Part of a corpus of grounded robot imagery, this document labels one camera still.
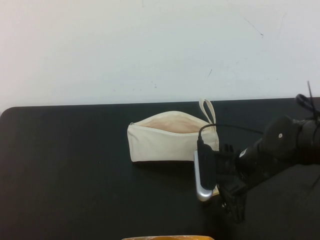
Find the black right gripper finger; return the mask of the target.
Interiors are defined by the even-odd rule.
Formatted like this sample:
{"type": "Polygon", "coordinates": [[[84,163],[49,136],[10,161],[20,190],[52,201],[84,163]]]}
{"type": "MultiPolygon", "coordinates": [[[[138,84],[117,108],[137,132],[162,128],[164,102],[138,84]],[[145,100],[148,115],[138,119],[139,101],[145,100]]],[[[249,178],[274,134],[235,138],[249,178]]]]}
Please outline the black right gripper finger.
{"type": "Polygon", "coordinates": [[[231,212],[230,196],[224,187],[218,186],[219,195],[222,199],[222,207],[227,213],[231,212]]]}
{"type": "Polygon", "coordinates": [[[246,199],[246,191],[229,195],[230,213],[235,222],[243,222],[245,220],[246,199]]]}

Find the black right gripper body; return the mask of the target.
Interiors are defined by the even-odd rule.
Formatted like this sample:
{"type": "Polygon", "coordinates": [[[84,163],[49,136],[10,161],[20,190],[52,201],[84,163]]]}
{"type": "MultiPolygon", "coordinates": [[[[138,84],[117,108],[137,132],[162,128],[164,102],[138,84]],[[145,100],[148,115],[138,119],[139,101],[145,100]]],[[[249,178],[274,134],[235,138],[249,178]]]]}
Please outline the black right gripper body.
{"type": "Polygon", "coordinates": [[[249,190],[245,174],[242,173],[240,160],[247,148],[234,151],[232,145],[214,151],[216,189],[219,194],[246,194],[249,190]]]}

